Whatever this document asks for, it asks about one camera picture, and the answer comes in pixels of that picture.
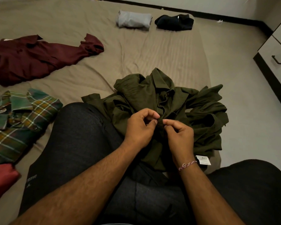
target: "floor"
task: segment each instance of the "floor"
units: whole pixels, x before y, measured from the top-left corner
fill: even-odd
[[[222,166],[261,159],[281,170],[281,104],[253,57],[266,38],[252,26],[197,18],[212,86],[223,84]]]

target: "drawer handle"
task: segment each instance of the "drawer handle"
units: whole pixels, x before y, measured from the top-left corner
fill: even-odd
[[[278,65],[281,65],[281,62],[278,62],[278,60],[275,58],[275,55],[272,55],[272,58],[275,60],[275,62],[276,62]]]

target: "mattress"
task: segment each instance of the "mattress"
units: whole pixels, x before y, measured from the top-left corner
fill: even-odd
[[[119,10],[151,13],[150,30],[117,28]],[[103,43],[105,51],[43,79],[0,86],[0,95],[7,90],[21,93],[36,88],[66,105],[81,102],[82,96],[91,93],[99,93],[102,98],[108,96],[113,93],[116,79],[132,73],[150,75],[155,67],[176,86],[195,89],[210,86],[198,24],[195,22],[192,30],[180,32],[157,29],[154,20],[163,14],[178,13],[97,0],[2,0],[0,39],[38,34],[51,43],[79,46],[89,33]],[[17,217],[29,166],[43,151],[51,130],[52,124],[16,165],[22,177],[0,199],[0,224],[8,224]],[[220,166],[218,152],[212,166],[213,170]]]

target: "label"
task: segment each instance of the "label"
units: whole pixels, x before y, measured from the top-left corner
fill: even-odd
[[[199,163],[202,165],[211,165],[209,158],[207,156],[203,155],[196,155],[197,159],[199,160]]]

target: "red and white string bracelet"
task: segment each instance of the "red and white string bracelet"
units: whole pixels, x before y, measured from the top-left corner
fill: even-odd
[[[184,164],[182,164],[182,167],[178,168],[178,170],[181,171],[181,170],[187,168],[188,166],[190,166],[193,163],[197,163],[197,161],[192,161],[192,162],[189,162],[189,163],[184,163]]]

